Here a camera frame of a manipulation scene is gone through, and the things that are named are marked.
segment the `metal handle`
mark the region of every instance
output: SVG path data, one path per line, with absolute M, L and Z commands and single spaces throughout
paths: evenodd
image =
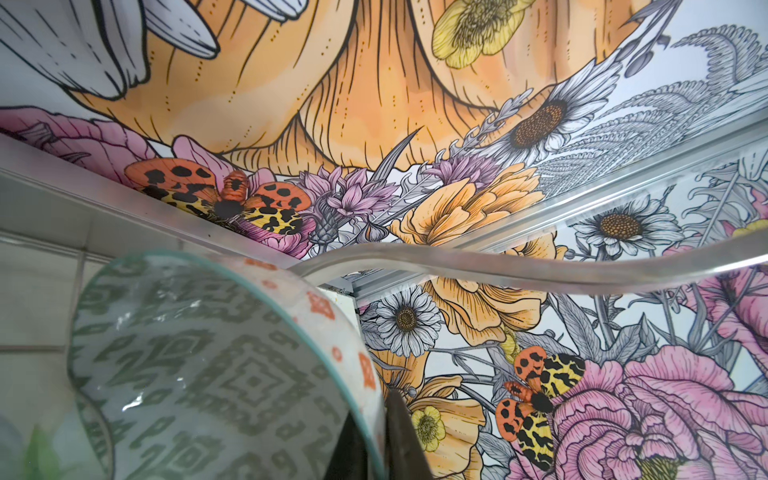
M 695 282 L 768 261 L 768 230 L 669 257 L 582 263 L 465 252 L 404 243 L 367 243 L 289 268 L 314 285 L 350 272 L 387 269 L 555 293 L 638 293 Z

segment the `butterfly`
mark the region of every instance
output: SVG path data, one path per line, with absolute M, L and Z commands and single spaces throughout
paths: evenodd
M 543 471 L 554 464 L 554 443 L 547 414 L 554 411 L 552 399 L 572 389 L 584 376 L 584 360 L 567 353 L 547 356 L 540 346 L 531 346 L 515 357 L 515 373 L 528 386 L 505 382 L 518 400 L 503 399 L 496 407 L 496 425 L 502 438 L 518 442 L 525 458 Z
M 297 212 L 312 205 L 294 184 L 269 182 L 254 188 L 241 170 L 229 173 L 219 191 L 210 169 L 181 158 L 139 161 L 125 168 L 125 176 L 151 197 L 235 230 L 238 220 L 245 220 L 272 233 L 299 233 L 303 221 Z

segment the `orange printed motif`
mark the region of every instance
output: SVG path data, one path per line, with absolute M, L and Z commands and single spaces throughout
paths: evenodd
M 314 313 L 327 316 L 331 320 L 336 319 L 336 315 L 331 308 L 331 302 L 327 298 L 315 295 L 312 292 L 307 292 L 306 295 L 310 298 L 311 310 Z
M 376 390 L 376 377 L 373 376 L 373 367 L 371 359 L 365 353 L 360 353 L 360 366 L 362 367 L 363 386 L 371 390 Z
M 245 264 L 246 265 L 260 266 L 261 268 L 263 268 L 265 270 L 272 270 L 272 271 L 277 270 L 277 267 L 274 266 L 272 263 L 262 262 L 260 260 L 254 260 L 252 258 L 246 258 L 245 259 Z

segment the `floral print panel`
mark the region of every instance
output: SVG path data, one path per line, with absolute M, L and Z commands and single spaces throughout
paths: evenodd
M 758 0 L 0 6 L 2 133 L 299 259 L 449 243 L 768 101 Z
M 768 144 L 748 150 L 503 254 L 635 260 L 768 228 Z M 631 295 L 404 287 L 360 320 L 436 478 L 768 478 L 765 265 Z

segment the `white daisy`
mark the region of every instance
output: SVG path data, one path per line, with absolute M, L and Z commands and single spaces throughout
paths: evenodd
M 621 63 L 593 60 L 568 80 L 558 84 L 547 100 L 530 117 L 508 134 L 483 149 L 504 167 L 525 162 L 531 166 L 560 150 L 571 134 L 586 127 L 595 112 L 608 103 L 616 88 Z
M 442 315 L 420 285 L 381 299 L 375 311 L 380 339 L 395 355 L 421 356 L 435 346 Z
M 650 195 L 576 223 L 573 228 L 576 237 L 604 247 L 612 256 L 620 252 L 637 255 L 638 250 L 656 250 L 657 245 L 685 238 L 675 216 L 661 200 L 651 200 Z

